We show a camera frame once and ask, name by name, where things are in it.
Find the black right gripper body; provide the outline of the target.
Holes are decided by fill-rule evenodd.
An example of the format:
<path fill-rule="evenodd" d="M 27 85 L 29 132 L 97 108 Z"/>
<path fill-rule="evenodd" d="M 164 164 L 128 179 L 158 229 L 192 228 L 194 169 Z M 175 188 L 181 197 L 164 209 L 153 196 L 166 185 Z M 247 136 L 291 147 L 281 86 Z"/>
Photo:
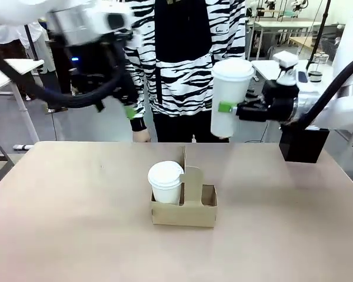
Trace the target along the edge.
<path fill-rule="evenodd" d="M 277 83 L 276 80 L 266 80 L 262 95 L 267 108 L 267 120 L 278 122 L 289 120 L 298 94 L 297 85 L 285 86 Z"/>

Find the person's right hand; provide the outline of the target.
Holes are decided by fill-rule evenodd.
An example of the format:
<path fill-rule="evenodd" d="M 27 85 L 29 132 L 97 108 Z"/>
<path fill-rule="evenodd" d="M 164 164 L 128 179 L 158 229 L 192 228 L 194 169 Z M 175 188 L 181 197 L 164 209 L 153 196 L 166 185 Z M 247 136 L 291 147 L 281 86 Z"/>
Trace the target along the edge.
<path fill-rule="evenodd" d="M 151 136 L 148 129 L 132 132 L 132 140 L 134 142 L 146 143 L 151 141 Z"/>

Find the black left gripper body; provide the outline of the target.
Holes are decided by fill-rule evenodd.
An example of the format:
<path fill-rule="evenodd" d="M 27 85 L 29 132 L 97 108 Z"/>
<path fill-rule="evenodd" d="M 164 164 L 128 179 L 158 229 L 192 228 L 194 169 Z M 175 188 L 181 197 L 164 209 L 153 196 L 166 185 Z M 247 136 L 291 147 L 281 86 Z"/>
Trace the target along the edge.
<path fill-rule="evenodd" d="M 115 62 L 120 70 L 119 82 L 114 90 L 114 97 L 124 106 L 133 106 L 138 101 L 138 91 L 130 72 L 126 69 L 127 59 L 121 43 L 113 45 Z"/>

